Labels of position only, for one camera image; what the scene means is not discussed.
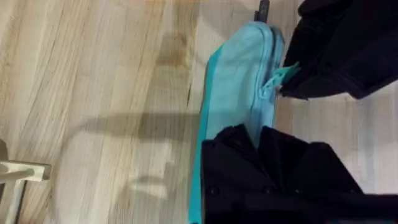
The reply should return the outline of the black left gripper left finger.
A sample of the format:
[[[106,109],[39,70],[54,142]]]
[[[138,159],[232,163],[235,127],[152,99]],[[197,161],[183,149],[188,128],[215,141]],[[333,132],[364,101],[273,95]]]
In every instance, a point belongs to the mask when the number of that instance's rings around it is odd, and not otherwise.
[[[224,190],[270,192],[270,177],[244,125],[230,126],[201,144],[203,180]]]

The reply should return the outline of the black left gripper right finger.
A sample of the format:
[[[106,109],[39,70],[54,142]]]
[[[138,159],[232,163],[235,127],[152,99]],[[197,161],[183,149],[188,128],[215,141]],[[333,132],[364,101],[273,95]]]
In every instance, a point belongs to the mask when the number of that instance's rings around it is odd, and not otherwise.
[[[333,148],[324,142],[305,142],[264,126],[259,157],[270,178],[283,192],[305,194],[362,194]]]

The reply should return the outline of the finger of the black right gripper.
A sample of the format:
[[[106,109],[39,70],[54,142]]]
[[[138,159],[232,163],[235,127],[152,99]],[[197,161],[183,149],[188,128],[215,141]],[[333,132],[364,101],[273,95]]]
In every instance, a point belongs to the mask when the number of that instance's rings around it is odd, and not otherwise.
[[[397,47],[372,46],[333,72],[306,77],[296,75],[280,92],[284,96],[309,99],[347,93],[362,99],[397,80]]]
[[[397,80],[397,0],[306,0],[285,58],[293,82]]]

